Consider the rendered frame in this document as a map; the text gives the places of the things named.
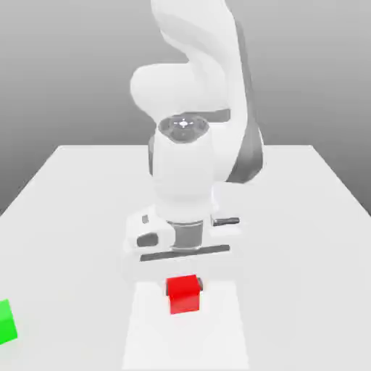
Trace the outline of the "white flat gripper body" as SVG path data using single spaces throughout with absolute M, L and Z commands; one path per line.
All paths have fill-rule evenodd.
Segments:
M 243 273 L 239 244 L 219 244 L 191 250 L 126 249 L 120 260 L 123 278 L 131 283 L 164 282 L 168 278 L 196 275 L 203 282 L 234 280 Z

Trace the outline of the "small red cube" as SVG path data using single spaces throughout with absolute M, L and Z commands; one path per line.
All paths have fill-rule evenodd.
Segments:
M 178 276 L 166 280 L 166 295 L 170 314 L 199 311 L 202 285 L 196 275 Z

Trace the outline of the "small green cube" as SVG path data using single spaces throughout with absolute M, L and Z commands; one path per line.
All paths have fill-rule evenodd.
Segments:
M 17 328 L 14 322 L 9 300 L 0 301 L 0 345 L 17 338 Z

